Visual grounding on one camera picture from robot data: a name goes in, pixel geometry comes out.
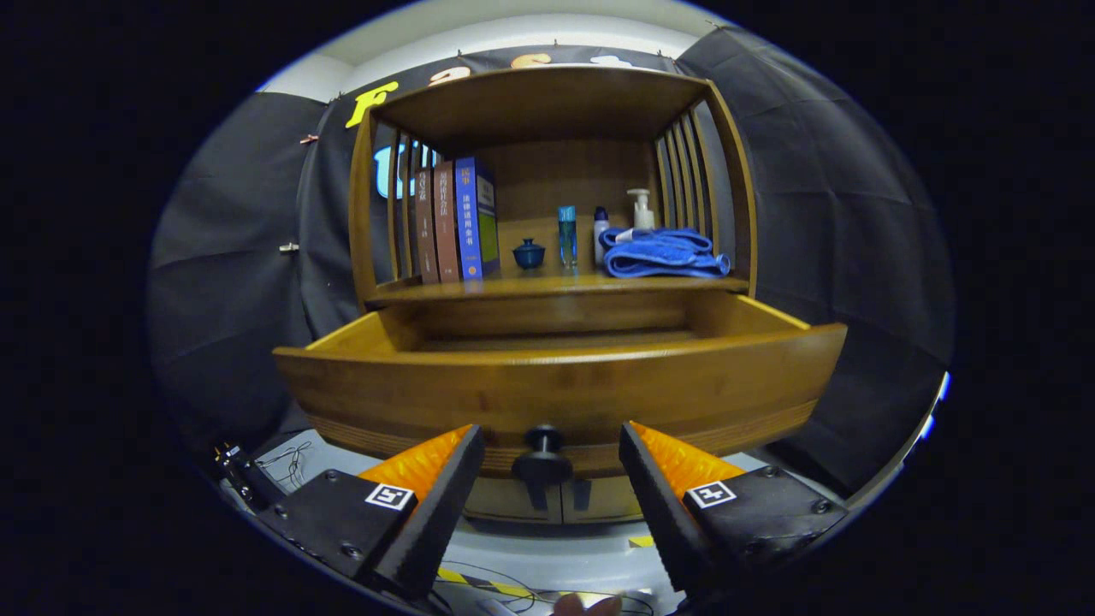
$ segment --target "yellow letter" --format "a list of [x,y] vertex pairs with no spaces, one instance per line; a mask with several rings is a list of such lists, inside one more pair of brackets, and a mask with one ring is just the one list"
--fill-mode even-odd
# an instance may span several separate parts
[[437,85],[438,83],[445,83],[446,81],[452,81],[453,79],[462,79],[472,73],[472,69],[465,66],[458,66],[454,68],[448,68],[441,72],[429,78],[429,85]]
[[509,62],[511,68],[528,68],[535,65],[546,65],[551,63],[551,56],[548,54],[525,54],[523,56],[517,56],[514,61]]
[[361,120],[365,118],[365,109],[384,102],[384,98],[388,97],[388,93],[394,92],[399,86],[400,84],[397,81],[389,81],[380,88],[369,90],[355,98],[357,101],[357,106],[354,107],[354,115],[350,116],[349,121],[346,123],[346,128],[361,124]]

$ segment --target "blue book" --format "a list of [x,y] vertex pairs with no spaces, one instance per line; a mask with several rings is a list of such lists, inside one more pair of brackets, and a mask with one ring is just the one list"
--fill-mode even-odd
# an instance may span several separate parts
[[465,280],[481,280],[502,266],[494,176],[474,158],[457,159],[457,243]]

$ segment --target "white ceiling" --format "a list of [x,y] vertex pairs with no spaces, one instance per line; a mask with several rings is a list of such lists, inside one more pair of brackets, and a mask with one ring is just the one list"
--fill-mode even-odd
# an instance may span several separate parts
[[440,32],[491,20],[550,13],[624,18],[694,36],[726,20],[675,0],[424,0],[392,11],[315,50],[350,66]]

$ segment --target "cabinet top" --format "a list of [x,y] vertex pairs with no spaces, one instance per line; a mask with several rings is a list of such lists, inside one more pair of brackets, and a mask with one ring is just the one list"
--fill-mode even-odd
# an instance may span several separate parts
[[710,88],[649,69],[542,66],[438,83],[369,113],[447,153],[520,141],[652,141]]

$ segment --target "blue towel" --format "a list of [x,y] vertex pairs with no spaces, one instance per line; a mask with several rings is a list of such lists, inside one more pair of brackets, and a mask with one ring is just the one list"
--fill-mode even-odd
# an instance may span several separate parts
[[700,278],[722,278],[730,272],[730,257],[711,253],[711,240],[692,229],[635,230],[632,241],[618,242],[625,229],[601,233],[607,248],[604,266],[618,278],[667,274]]

